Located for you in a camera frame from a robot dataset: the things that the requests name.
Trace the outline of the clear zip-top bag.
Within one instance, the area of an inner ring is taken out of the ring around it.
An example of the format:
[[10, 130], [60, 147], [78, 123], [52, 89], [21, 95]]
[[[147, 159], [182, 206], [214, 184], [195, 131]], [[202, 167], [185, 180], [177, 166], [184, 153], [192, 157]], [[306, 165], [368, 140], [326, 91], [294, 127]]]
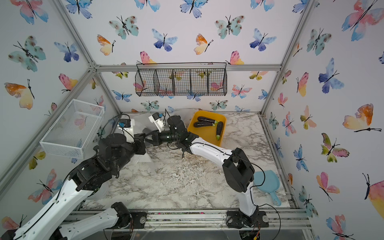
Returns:
[[181, 120], [184, 122], [185, 126], [188, 127], [189, 123], [194, 117], [194, 114], [198, 111], [198, 109], [167, 109], [170, 116], [180, 116]]
[[[156, 126], [150, 122], [149, 116], [151, 114], [135, 114], [133, 115], [133, 133], [141, 134], [141, 133], [149, 133], [153, 130], [156, 130]], [[148, 171], [150, 174], [156, 174], [156, 166], [153, 162], [151, 156], [146, 152], [144, 155], [135, 155], [132, 158], [132, 162], [134, 164], [145, 164], [148, 167]]]

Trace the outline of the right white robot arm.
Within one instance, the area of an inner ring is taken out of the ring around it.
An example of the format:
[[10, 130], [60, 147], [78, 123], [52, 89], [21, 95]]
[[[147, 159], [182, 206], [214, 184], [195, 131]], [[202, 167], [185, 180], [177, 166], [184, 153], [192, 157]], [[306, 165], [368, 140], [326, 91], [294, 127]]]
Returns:
[[177, 149], [201, 156], [222, 167], [227, 184], [238, 193], [240, 212], [243, 215], [252, 217], [258, 212], [258, 205], [253, 200], [253, 188], [269, 194], [275, 206], [281, 205], [276, 194], [280, 181], [275, 172], [263, 169], [255, 171], [257, 165], [248, 159], [242, 149], [221, 148], [220, 139], [207, 137], [201, 130], [187, 129], [180, 116], [170, 116], [163, 120], [162, 114], [154, 113], [149, 116], [149, 121], [157, 127], [151, 133], [152, 139], [148, 141], [150, 144], [158, 146], [175, 143]]

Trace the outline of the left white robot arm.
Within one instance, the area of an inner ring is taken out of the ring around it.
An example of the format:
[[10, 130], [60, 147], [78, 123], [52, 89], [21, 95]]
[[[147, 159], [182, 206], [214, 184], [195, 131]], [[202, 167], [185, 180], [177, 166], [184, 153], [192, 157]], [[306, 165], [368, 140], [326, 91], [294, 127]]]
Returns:
[[7, 230], [2, 240], [81, 239], [109, 228], [134, 229], [134, 217], [123, 203], [114, 203], [98, 215], [67, 227], [62, 222], [104, 183], [118, 178], [120, 170], [134, 155], [146, 152], [145, 134], [134, 135], [129, 143], [123, 134], [111, 134], [94, 147], [91, 158], [82, 161], [67, 175], [57, 194], [33, 218], [17, 229]]

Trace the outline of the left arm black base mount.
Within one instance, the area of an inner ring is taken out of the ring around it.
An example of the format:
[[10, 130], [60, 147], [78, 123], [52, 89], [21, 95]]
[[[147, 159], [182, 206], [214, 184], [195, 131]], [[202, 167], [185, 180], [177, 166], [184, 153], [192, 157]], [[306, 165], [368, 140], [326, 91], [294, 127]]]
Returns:
[[122, 202], [114, 203], [111, 206], [117, 212], [118, 221], [113, 229], [143, 229], [147, 221], [147, 212], [129, 210]]

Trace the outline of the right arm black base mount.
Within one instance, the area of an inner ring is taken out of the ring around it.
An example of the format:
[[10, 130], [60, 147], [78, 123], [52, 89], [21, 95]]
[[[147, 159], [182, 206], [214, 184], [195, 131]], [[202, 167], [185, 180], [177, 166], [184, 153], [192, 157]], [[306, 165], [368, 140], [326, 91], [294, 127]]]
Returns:
[[227, 211], [226, 225], [229, 228], [241, 229], [249, 228], [268, 228], [269, 219], [266, 212], [255, 210], [251, 216], [247, 216], [240, 210]]

